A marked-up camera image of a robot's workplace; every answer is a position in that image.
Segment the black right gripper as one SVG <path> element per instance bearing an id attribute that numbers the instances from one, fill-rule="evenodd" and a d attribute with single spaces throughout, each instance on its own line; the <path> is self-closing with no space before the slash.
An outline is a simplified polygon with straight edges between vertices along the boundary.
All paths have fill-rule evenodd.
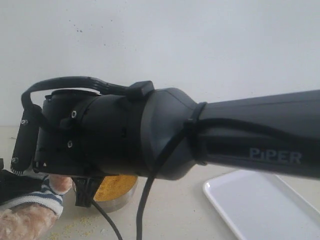
<path id="1" fill-rule="evenodd" d="M 94 196 L 104 177 L 101 175 L 72 175 L 71 179 L 72 185 L 75 187 L 75 205 L 77 207 L 91 207 Z"/>

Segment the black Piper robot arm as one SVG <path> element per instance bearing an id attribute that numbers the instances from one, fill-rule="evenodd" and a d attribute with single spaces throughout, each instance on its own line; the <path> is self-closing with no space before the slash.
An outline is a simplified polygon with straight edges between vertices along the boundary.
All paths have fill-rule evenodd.
<path id="1" fill-rule="evenodd" d="M 26 179 L 28 168 L 72 177 L 79 207 L 90 206 L 105 176 L 178 180 L 207 164 L 320 176 L 318 90 L 197 103 L 151 81 L 66 76 L 33 84 L 21 103 L 11 169 L 0 172 L 1 202 L 40 189 Z"/>

